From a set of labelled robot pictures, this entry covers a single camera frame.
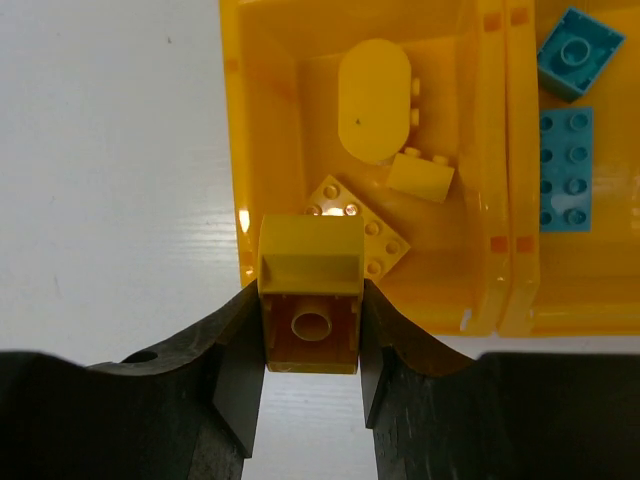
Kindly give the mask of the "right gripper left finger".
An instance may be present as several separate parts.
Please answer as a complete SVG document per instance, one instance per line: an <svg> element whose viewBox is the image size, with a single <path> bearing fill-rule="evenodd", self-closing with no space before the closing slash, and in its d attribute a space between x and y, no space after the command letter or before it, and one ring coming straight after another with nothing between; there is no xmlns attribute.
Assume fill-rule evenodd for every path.
<svg viewBox="0 0 640 480"><path fill-rule="evenodd" d="M262 341L249 286L117 363L3 352L2 477L240 478L256 436Z"/></svg>

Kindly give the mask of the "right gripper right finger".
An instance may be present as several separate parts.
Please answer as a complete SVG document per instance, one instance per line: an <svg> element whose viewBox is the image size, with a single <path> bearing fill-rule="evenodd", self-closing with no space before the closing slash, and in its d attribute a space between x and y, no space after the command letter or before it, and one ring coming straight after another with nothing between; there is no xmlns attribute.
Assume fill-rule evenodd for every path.
<svg viewBox="0 0 640 480"><path fill-rule="evenodd" d="M639 359L450 348L364 285L366 426L382 479L635 479Z"/></svg>

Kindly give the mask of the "yellow long lego brick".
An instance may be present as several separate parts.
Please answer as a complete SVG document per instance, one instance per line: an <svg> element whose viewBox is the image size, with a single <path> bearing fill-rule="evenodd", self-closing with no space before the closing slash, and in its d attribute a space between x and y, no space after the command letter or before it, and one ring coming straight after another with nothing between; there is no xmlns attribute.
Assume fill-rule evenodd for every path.
<svg viewBox="0 0 640 480"><path fill-rule="evenodd" d="M409 252L409 243L368 202L328 175L311 193L305 214L360 217L364 226L364 275L379 282Z"/></svg>

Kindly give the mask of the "yellow black striped lego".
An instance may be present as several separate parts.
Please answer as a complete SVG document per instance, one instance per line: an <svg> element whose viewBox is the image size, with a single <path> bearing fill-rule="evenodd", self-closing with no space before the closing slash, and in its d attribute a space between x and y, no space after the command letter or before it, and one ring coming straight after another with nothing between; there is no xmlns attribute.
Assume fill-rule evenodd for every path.
<svg viewBox="0 0 640 480"><path fill-rule="evenodd" d="M356 372L364 293L361 218L264 216L257 290L270 371Z"/></svg>

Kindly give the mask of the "small yellow lego brick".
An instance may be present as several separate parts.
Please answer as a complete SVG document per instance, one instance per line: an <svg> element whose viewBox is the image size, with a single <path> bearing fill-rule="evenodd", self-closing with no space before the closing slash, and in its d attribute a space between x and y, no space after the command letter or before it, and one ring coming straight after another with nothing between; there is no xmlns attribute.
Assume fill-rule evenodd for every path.
<svg viewBox="0 0 640 480"><path fill-rule="evenodd" d="M449 193L455 168L446 157L423 159L416 149L395 155L386 180L392 190L435 203L443 203Z"/></svg>

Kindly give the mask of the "teal long lego brick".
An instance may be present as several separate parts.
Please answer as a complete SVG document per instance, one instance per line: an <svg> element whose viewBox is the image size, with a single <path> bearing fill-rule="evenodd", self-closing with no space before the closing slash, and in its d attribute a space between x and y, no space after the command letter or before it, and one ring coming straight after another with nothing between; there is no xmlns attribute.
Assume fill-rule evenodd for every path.
<svg viewBox="0 0 640 480"><path fill-rule="evenodd" d="M540 215L542 233L591 230L593 109L540 112Z"/></svg>

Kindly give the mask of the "round yellow lego brick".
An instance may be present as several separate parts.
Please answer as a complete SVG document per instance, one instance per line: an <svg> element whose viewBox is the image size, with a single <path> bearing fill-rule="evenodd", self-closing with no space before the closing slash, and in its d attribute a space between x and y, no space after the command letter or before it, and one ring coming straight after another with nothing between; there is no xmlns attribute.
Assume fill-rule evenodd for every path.
<svg viewBox="0 0 640 480"><path fill-rule="evenodd" d="M344 149L373 165L394 157L419 126L414 100L420 89L399 45L369 39L351 48L338 68L338 135Z"/></svg>

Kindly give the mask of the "small teal lego brick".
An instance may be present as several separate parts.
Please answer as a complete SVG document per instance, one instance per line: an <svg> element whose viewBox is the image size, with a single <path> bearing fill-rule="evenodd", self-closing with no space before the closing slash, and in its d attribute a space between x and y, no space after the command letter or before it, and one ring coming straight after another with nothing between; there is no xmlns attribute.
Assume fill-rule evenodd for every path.
<svg viewBox="0 0 640 480"><path fill-rule="evenodd" d="M538 49L539 86L567 103L582 98L625 40L619 31L568 7Z"/></svg>

